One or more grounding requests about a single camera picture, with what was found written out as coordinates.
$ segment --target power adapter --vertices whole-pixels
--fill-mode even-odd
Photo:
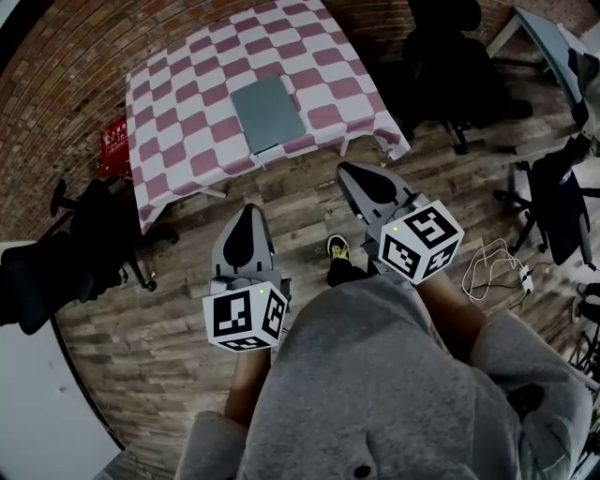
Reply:
[[[533,292],[532,272],[527,265],[523,265],[523,268],[518,271],[518,278],[521,281],[521,287],[523,287],[523,291],[526,295]]]

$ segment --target white cube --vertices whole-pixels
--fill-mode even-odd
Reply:
[[[463,235],[437,200],[382,228],[379,260],[418,284],[452,261]]]
[[[270,281],[202,300],[208,341],[230,352],[279,343],[288,300]]]

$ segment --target gray notebook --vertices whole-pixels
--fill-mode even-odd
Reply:
[[[302,137],[307,132],[277,76],[236,90],[232,93],[232,102],[253,154]]]

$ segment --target white cable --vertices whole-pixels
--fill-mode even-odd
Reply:
[[[489,255],[486,255],[486,248],[491,247],[492,245],[494,245],[497,242],[502,242],[504,245],[504,248],[500,247],[497,250],[494,250],[492,253],[490,253]],[[480,252],[484,252],[484,256],[479,259],[477,262],[475,262],[475,264],[473,265],[473,262],[475,260],[475,258],[477,257],[477,255],[479,255]],[[496,255],[498,252],[504,252],[508,258],[505,259],[496,259],[491,266],[489,267],[489,278],[487,281],[487,286],[486,286],[486,290],[484,291],[484,294],[481,297],[476,297],[473,295],[473,284],[475,282],[475,271],[477,270],[477,265],[480,262],[484,262],[487,263],[487,260],[490,259],[491,257],[493,257],[494,255]],[[494,240],[493,242],[491,242],[488,245],[485,245],[481,248],[479,248],[472,256],[471,261],[469,263],[469,267],[467,267],[467,271],[465,272],[465,275],[462,277],[462,282],[461,282],[461,286],[462,286],[462,291],[465,292],[465,294],[469,297],[469,299],[473,302],[475,300],[479,301],[479,300],[483,300],[484,298],[486,298],[486,295],[488,294],[489,291],[489,285],[491,284],[491,279],[492,279],[492,270],[494,268],[494,265],[498,262],[510,262],[510,266],[511,268],[515,269],[517,268],[517,263],[520,265],[521,268],[523,268],[523,264],[520,262],[520,260],[517,257],[514,257],[513,255],[511,255],[508,252],[508,246],[506,245],[506,242],[504,241],[503,238],[498,238],[496,240]],[[467,292],[467,289],[465,288],[465,278],[467,277],[467,275],[469,275],[469,272],[471,271],[472,268],[472,276],[471,276],[471,286],[469,288],[469,291]]]

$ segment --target yellow sneaker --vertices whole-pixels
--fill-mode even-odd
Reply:
[[[331,260],[344,259],[349,260],[350,249],[348,242],[341,235],[331,235],[327,239],[327,253]]]

